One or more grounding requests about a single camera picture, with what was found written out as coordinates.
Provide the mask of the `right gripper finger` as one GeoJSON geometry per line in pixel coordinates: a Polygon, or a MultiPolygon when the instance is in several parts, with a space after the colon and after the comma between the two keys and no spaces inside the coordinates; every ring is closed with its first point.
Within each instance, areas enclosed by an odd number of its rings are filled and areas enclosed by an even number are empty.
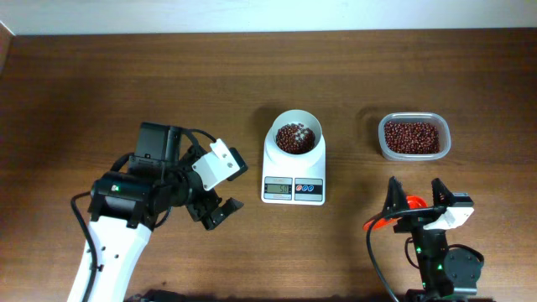
{"type": "Polygon", "coordinates": [[[440,178],[435,178],[431,181],[433,206],[452,206],[453,194],[441,181],[440,178]]]}
{"type": "Polygon", "coordinates": [[[402,184],[395,176],[392,176],[388,180],[388,191],[381,215],[382,217],[386,217],[388,214],[404,210],[409,210],[407,195],[403,190],[402,184]]]}

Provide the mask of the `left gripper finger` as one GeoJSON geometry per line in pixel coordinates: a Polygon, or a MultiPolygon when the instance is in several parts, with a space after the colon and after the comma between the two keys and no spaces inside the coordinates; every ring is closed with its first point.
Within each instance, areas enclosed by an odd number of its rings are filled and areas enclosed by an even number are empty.
{"type": "Polygon", "coordinates": [[[234,198],[229,198],[223,206],[218,206],[203,218],[203,226],[207,231],[214,230],[231,214],[244,207],[244,204],[234,198]]]}
{"type": "Polygon", "coordinates": [[[209,216],[222,202],[222,198],[214,191],[202,191],[196,194],[185,208],[193,221],[198,222],[209,216]]]}

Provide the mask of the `orange measuring scoop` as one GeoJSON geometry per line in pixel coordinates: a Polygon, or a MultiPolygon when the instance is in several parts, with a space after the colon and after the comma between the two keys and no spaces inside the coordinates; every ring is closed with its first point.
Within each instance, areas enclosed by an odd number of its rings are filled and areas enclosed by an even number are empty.
{"type": "MultiPolygon", "coordinates": [[[[426,201],[418,196],[410,195],[406,197],[406,200],[410,209],[426,208],[428,206],[426,201]]],[[[398,218],[382,218],[373,226],[373,230],[386,227],[390,224],[395,223],[397,220],[398,218]]],[[[373,221],[374,217],[372,217],[369,221],[365,222],[362,226],[362,229],[364,231],[367,231],[369,227],[373,224],[373,221]]]]}

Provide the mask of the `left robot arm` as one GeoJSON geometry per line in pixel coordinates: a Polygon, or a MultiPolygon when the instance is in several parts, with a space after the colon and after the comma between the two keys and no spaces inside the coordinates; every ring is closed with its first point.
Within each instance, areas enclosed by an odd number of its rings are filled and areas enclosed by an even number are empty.
{"type": "Polygon", "coordinates": [[[195,135],[194,129],[142,123],[134,152],[120,157],[86,192],[88,221],[78,198],[71,198],[86,244],[70,301],[123,300],[139,257],[172,208],[185,207],[211,231],[243,206],[215,191],[247,171],[240,153],[216,138],[204,150],[195,135]]]}

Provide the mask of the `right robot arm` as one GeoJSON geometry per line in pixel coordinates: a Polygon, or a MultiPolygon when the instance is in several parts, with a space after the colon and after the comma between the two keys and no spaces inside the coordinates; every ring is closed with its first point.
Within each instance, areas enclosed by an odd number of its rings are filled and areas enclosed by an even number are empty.
{"type": "Polygon", "coordinates": [[[408,233],[414,245],[421,289],[410,289],[406,301],[466,301],[477,293],[484,256],[463,244],[449,244],[446,232],[462,226],[474,212],[467,193],[450,191],[436,178],[431,181],[433,205],[412,209],[401,183],[391,177],[381,211],[394,218],[394,232],[408,233]]]}

